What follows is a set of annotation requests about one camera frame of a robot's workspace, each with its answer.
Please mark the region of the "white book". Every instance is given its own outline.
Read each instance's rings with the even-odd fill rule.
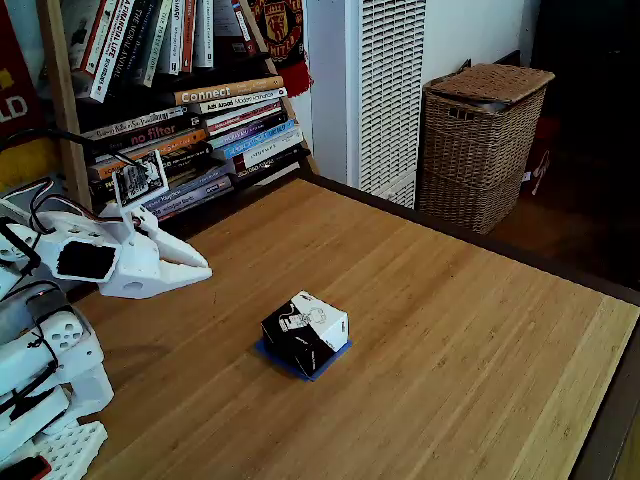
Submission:
[[[156,12],[151,25],[149,25],[147,39],[140,55],[140,63],[136,66],[133,74],[133,81],[138,85],[151,87],[153,84],[153,77],[156,74],[160,58],[160,50],[171,16],[171,5],[172,0],[162,0],[160,5],[156,7]]]
[[[213,67],[213,1],[198,0],[193,39],[193,66]]]
[[[99,22],[102,0],[66,0],[62,4],[62,23],[71,71],[82,68],[87,49],[91,48],[94,25]]]
[[[244,107],[253,103],[263,102],[265,100],[273,100],[287,96],[287,89],[276,88],[274,90],[266,90],[264,92],[249,93],[247,95],[238,95],[235,97],[227,97],[211,102],[203,102],[190,104],[187,106],[191,111],[205,115],[207,113],[219,112],[230,108]]]
[[[241,154],[242,161],[245,168],[251,168],[267,158],[273,157],[275,154],[297,145],[303,140],[304,137],[302,136],[302,130],[300,127],[293,127],[292,130],[287,130],[277,137],[273,137],[268,142],[261,143],[257,147],[247,150]]]
[[[100,62],[100,54],[102,53],[102,47],[104,47],[104,43],[107,41],[107,34],[109,33],[111,20],[113,19],[113,14],[117,6],[118,0],[107,0],[104,6],[104,10],[102,11],[100,23],[98,24],[96,36],[93,39],[91,52],[89,53],[89,58],[87,60],[86,70],[90,74],[95,74],[96,69],[98,68],[98,63]]]
[[[124,122],[109,125],[108,127],[98,128],[91,130],[90,132],[83,133],[82,136],[90,140],[100,140],[102,138],[111,137],[113,135],[120,135],[121,133],[130,132],[147,125],[153,125],[154,123],[163,122],[170,118],[179,117],[184,115],[187,111],[185,107],[171,107],[160,112],[149,113],[141,117],[126,120]]]
[[[100,63],[96,70],[96,78],[91,85],[89,97],[100,103],[104,102],[113,75],[113,69],[118,59],[118,53],[124,40],[125,30],[131,18],[133,0],[121,0],[116,9],[113,22],[109,28],[109,35],[104,45],[104,51],[100,57]]]
[[[184,0],[172,0],[171,19],[165,33],[157,70],[178,75],[182,67],[182,33],[184,30]]]

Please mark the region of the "wooden table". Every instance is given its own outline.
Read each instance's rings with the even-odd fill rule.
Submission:
[[[116,391],[89,477],[567,478],[638,296],[311,181],[291,174],[195,235],[212,279],[78,302]],[[260,321],[302,289],[348,312],[353,341],[315,383],[254,351]],[[608,453],[581,463],[612,455],[594,441]]]

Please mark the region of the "air vent grille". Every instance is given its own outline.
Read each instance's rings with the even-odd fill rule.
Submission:
[[[426,0],[362,5],[358,186],[375,193],[417,166]]]
[[[413,208],[416,192],[416,172],[405,175],[396,184],[378,196],[407,208]]]

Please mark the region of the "red poster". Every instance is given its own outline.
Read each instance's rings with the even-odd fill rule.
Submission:
[[[0,137],[5,137],[41,127],[44,118],[4,0],[0,0],[0,45]]]

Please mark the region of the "orange book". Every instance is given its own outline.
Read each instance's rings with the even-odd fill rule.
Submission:
[[[247,80],[246,82],[226,83],[214,87],[196,88],[172,93],[176,105],[186,105],[189,103],[210,102],[220,100],[224,97],[235,97],[247,95],[249,93],[264,92],[265,90],[275,90],[284,86],[282,77],[258,78]]]
[[[195,130],[176,135],[175,137],[171,137],[161,142],[146,145],[136,150],[123,150],[122,153],[124,153],[131,160],[142,158],[152,150],[158,150],[158,152],[160,152],[160,155],[166,155],[167,153],[178,150],[179,148],[184,148],[188,145],[201,142],[207,137],[208,135],[206,130]],[[106,156],[106,158],[111,158],[111,160],[98,161],[94,165],[87,166],[87,175],[89,176],[90,180],[104,180],[105,178],[109,178],[113,172],[115,172],[116,170],[120,170],[125,166],[125,163],[118,159],[110,156]]]

